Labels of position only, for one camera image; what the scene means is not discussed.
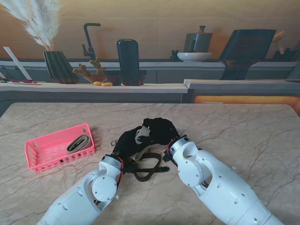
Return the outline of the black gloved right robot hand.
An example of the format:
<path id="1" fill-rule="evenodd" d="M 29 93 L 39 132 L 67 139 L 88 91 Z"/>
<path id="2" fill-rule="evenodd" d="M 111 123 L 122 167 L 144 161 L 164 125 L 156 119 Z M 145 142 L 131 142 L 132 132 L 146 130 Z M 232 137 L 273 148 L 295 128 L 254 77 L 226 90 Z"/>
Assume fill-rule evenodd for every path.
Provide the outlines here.
<path id="1" fill-rule="evenodd" d="M 177 129 L 168 119 L 160 117 L 154 119 L 146 118 L 143 120 L 142 125 L 150 130 L 149 136 L 138 137 L 142 143 L 168 145 L 169 142 L 180 138 Z"/>

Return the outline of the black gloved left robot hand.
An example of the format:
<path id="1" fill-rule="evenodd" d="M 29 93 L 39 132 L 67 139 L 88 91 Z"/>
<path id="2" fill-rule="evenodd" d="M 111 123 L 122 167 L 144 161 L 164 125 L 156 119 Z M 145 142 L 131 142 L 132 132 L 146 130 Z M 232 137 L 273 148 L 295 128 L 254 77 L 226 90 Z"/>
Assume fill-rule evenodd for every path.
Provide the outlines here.
<path id="1" fill-rule="evenodd" d="M 152 142 L 152 138 L 149 136 L 138 136 L 138 139 L 142 142 L 137 144 L 135 141 L 136 133 L 142 126 L 138 126 L 134 129 L 124 132 L 118 139 L 112 154 L 120 158 L 128 158 L 136 153 L 142 152 Z"/>

